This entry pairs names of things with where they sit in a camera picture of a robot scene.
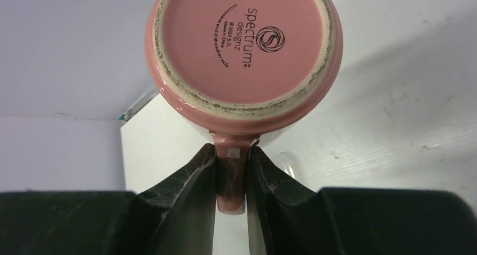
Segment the pink ghost pattern mug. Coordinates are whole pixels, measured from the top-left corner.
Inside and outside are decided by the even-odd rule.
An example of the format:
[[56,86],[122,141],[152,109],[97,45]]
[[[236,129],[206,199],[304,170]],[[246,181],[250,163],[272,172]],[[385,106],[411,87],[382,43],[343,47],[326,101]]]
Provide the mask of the pink ghost pattern mug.
[[343,31],[332,0],[156,0],[145,54],[166,102],[213,140],[218,209],[242,214],[250,148],[326,96]]

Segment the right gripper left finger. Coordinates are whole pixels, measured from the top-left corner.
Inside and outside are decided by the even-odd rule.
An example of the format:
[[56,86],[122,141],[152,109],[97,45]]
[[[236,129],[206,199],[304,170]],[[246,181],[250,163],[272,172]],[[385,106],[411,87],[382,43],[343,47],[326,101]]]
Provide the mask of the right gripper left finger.
[[215,148],[139,194],[24,191],[1,194],[2,254],[211,254]]

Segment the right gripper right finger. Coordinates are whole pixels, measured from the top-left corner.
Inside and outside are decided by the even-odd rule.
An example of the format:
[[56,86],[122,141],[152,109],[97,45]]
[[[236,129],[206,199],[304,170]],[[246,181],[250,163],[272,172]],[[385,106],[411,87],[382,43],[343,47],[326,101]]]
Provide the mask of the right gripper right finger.
[[475,254],[476,215],[447,191],[312,191],[254,146],[246,167],[251,254]]

